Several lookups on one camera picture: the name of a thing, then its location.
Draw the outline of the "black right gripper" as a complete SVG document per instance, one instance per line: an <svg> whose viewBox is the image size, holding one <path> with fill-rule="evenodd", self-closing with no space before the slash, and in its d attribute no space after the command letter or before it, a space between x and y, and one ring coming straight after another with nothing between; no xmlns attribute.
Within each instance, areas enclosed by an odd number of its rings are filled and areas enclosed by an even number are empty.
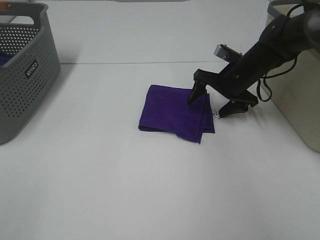
<svg viewBox="0 0 320 240"><path fill-rule="evenodd" d="M254 96L246 93L247 89L270 70L283 63L284 60L279 54L257 42L238 61L229 62L219 73L198 69L193 74L194 85L187 104L192 104L206 94L206 86L209 85L230 100L219 110L220 118L245 113L248 111L247 103L256 102Z"/></svg>

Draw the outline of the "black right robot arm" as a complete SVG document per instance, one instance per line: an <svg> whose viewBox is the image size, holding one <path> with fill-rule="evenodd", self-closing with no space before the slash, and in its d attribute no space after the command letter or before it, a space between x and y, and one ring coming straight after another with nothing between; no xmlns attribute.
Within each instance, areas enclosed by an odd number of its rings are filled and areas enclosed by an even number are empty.
<svg viewBox="0 0 320 240"><path fill-rule="evenodd" d="M295 17L281 14L267 25L257 43L245 54L219 44L214 54L228 65L219 73L198 69L187 102L191 104L206 92L206 86L211 86L229 100L219 110L221 118L245 113L262 99L259 89L256 95L248 91L250 86L266 84L271 70L290 61L297 62L302 51L319 46L319 8Z"/></svg>

